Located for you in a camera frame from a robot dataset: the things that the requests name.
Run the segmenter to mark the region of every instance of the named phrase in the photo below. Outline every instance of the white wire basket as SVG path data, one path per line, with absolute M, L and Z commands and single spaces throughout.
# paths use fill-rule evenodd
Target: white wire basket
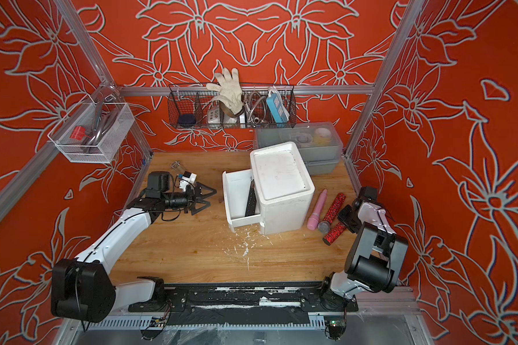
M 70 114 L 64 116 L 54 128 L 48 133 L 48 138 L 55 146 L 67 157 L 69 162 L 73 163 L 111 163 L 115 154 L 119 150 L 121 143 L 129 132 L 134 123 L 134 116 L 127 103 L 104 103 L 104 106 L 113 110 L 120 108 L 117 118 L 109 128 L 109 130 L 101 137 L 95 145 L 84 145 L 84 139 L 92 136 L 92 126 L 94 122 L 94 114 L 96 111 L 96 103 L 85 99 L 73 108 L 81 109 L 82 114 L 68 128 L 61 129 L 61 134 L 56 133 L 58 129 L 69 119 Z M 74 139 L 73 131 L 80 127 L 85 129 L 84 138 Z

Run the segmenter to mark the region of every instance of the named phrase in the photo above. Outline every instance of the black wire basket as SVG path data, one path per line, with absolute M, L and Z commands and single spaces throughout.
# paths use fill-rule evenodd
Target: black wire basket
M 292 85 L 241 83 L 242 101 L 249 111 L 242 107 L 238 114 L 230 113 L 224 104 L 213 97 L 217 91 L 192 91 L 192 87 L 203 84 L 171 84 L 167 100 L 169 124 L 175 128 L 293 128 L 296 124 L 296 97 Z M 266 102 L 267 88 L 274 86 L 280 93 L 284 107 L 290 117 L 287 122 L 276 122 Z

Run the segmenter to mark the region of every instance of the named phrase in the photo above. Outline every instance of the red object in basket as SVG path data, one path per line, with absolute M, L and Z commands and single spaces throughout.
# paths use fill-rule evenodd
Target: red object in basket
M 336 241 L 336 239 L 340 237 L 340 235 L 345 231 L 345 229 L 347 228 L 345 227 L 344 223 L 336 224 L 336 227 L 334 227 L 332 230 L 330 230 L 329 233 L 327 233 L 324 236 L 324 243 L 327 245 L 331 245 L 332 243 L 334 243 L 334 241 Z
M 86 135 L 86 129 L 83 126 L 76 126 L 73 128 L 73 132 L 70 135 L 71 139 L 83 140 Z

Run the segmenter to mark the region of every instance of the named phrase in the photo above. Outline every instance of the red glitter microphone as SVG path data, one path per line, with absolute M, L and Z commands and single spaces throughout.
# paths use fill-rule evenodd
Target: red glitter microphone
M 334 241 L 336 241 L 336 239 L 340 237 L 340 235 L 345 231 L 345 229 L 347 228 L 345 227 L 344 223 L 337 223 L 336 227 L 330 230 L 330 232 L 323 237 L 324 243 L 327 245 L 331 245 L 332 243 L 334 243 Z
M 330 225 L 332 225 L 332 222 L 336 219 L 338 211 L 340 210 L 341 205 L 344 204 L 344 201 L 344 193 L 340 193 L 336 196 L 336 199 L 334 199 L 334 202 L 332 203 L 332 206 L 330 206 L 330 209 L 328 209 L 324 219 L 319 223 L 320 232 L 327 234 L 330 231 Z

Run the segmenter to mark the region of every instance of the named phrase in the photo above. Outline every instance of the white work glove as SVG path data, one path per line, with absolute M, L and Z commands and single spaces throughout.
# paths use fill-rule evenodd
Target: white work glove
M 238 114 L 243 106 L 238 69 L 233 68 L 231 76 L 228 68 L 223 68 L 222 74 L 215 73 L 215 78 L 219 82 L 219 85 L 207 83 L 205 88 L 210 91 L 219 92 L 218 95 L 213 97 L 213 100 L 220 100 L 233 114 Z

